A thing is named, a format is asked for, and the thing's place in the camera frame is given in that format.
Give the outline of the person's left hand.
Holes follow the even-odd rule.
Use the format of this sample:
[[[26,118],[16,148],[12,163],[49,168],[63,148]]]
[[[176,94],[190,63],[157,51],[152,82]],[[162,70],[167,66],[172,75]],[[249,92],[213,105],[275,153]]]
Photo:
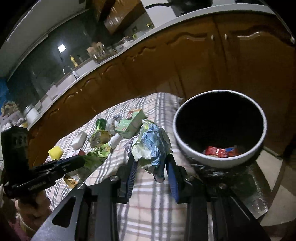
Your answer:
[[[45,190],[41,191],[34,199],[33,204],[24,204],[21,200],[15,201],[15,207],[20,215],[23,227],[36,232],[52,213],[50,200]]]

